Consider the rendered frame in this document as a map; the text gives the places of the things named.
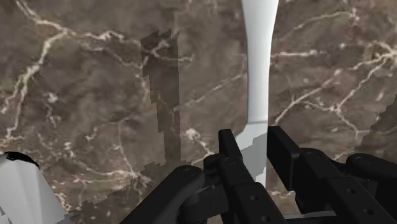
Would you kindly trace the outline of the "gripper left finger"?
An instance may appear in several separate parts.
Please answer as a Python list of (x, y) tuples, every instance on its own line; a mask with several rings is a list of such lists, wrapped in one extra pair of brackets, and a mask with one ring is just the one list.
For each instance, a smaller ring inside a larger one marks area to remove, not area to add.
[(287, 224), (286, 219), (243, 163), (230, 129), (218, 132), (219, 153), (203, 168), (175, 168), (120, 224)]

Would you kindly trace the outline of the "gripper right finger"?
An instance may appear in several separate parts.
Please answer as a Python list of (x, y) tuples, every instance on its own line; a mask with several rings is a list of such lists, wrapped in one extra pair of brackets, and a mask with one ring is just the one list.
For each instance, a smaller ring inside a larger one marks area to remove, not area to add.
[(345, 163), (301, 148), (280, 126), (268, 128), (267, 157), (296, 193), (293, 224), (397, 224), (397, 164), (366, 153)]

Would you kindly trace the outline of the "white long-handled utensil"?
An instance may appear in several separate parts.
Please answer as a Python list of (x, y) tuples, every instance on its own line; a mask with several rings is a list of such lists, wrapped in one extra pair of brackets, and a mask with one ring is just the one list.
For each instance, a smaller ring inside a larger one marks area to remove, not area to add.
[(266, 185), (269, 72), (279, 0), (242, 0), (247, 46), (247, 121), (236, 142), (256, 182)]

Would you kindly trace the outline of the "white object with black cap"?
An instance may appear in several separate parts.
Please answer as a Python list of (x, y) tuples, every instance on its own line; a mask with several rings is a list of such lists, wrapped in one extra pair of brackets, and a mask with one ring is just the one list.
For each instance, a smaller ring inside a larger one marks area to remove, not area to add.
[(73, 224), (29, 156), (0, 155), (0, 224)]

